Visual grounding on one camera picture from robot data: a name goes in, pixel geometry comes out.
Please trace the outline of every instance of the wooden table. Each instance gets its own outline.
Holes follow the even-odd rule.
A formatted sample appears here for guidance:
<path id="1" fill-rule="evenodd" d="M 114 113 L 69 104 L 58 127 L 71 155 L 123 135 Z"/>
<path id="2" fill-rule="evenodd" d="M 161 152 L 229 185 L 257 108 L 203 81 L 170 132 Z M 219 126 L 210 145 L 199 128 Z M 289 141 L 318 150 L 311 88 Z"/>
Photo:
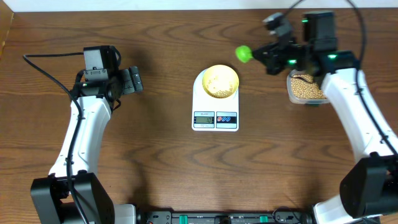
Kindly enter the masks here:
<path id="1" fill-rule="evenodd" d="M 276 10 L 17 13 L 0 62 L 0 223 L 37 223 L 30 185 L 45 177 L 65 137 L 66 94 L 23 54 L 115 45 L 121 68 L 137 65 L 144 92 L 121 98 L 103 136 L 98 177 L 114 203 L 174 210 L 264 211 L 324 201 L 338 194 L 354 166 L 347 135 L 331 105 L 289 101 L 286 72 L 266 75 L 240 63 L 237 46 L 273 40 L 261 21 Z M 301 13 L 289 15 L 301 37 Z M 358 53 L 360 33 L 349 9 L 336 10 L 340 49 Z M 398 131 L 398 15 L 362 10 L 368 26 L 363 68 L 387 121 Z M 72 87 L 81 56 L 35 58 Z M 215 64 L 240 77 L 236 133 L 191 129 L 192 85 Z M 398 222 L 398 216 L 384 217 Z"/>

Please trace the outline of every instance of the white digital scale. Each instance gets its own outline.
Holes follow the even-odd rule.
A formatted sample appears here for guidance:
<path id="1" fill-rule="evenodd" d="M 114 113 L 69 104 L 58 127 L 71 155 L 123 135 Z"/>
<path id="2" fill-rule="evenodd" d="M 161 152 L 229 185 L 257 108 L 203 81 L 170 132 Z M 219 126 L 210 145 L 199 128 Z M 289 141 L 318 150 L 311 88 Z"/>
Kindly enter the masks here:
<path id="1" fill-rule="evenodd" d="M 193 83 L 192 129 L 195 131 L 237 131 L 239 129 L 239 89 L 227 98 L 214 98 L 203 89 L 206 69 Z"/>

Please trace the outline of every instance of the green light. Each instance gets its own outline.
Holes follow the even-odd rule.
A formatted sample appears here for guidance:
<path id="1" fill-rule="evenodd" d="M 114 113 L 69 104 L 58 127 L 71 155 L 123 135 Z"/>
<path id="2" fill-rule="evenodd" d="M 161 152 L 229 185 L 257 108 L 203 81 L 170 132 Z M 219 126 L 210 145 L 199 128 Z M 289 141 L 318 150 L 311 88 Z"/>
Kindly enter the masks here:
<path id="1" fill-rule="evenodd" d="M 337 57 L 337 55 L 328 55 L 328 57 L 333 60 Z"/>
<path id="2" fill-rule="evenodd" d="M 295 63 L 297 63 L 297 60 L 288 60 L 287 61 L 290 65 L 294 65 Z"/>

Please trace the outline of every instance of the white background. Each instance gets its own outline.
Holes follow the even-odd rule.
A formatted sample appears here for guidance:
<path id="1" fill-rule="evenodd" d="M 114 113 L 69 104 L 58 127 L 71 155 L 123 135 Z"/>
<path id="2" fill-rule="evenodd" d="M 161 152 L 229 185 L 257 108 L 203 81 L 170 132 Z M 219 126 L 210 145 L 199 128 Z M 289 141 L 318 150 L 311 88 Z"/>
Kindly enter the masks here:
<path id="1" fill-rule="evenodd" d="M 4 0 L 14 12 L 278 9 L 296 0 Z M 353 0 L 358 7 L 398 7 L 398 0 Z M 302 8 L 349 7 L 345 0 L 306 0 Z"/>

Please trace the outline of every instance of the clear container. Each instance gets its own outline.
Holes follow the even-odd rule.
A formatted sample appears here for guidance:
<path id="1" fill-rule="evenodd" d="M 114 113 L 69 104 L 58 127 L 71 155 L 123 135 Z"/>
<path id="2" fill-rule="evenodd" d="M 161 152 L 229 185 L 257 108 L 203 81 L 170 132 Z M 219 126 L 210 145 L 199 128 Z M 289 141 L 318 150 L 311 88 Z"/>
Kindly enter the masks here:
<path id="1" fill-rule="evenodd" d="M 312 104 L 312 105 L 319 105 L 322 103 L 329 103 L 328 99 L 305 99 L 299 98 L 293 94 L 292 90 L 292 76 L 294 75 L 304 75 L 305 72 L 299 72 L 296 70 L 292 70 L 289 75 L 287 76 L 286 84 L 287 84 L 287 93 L 289 94 L 289 99 L 292 103 L 296 104 Z"/>

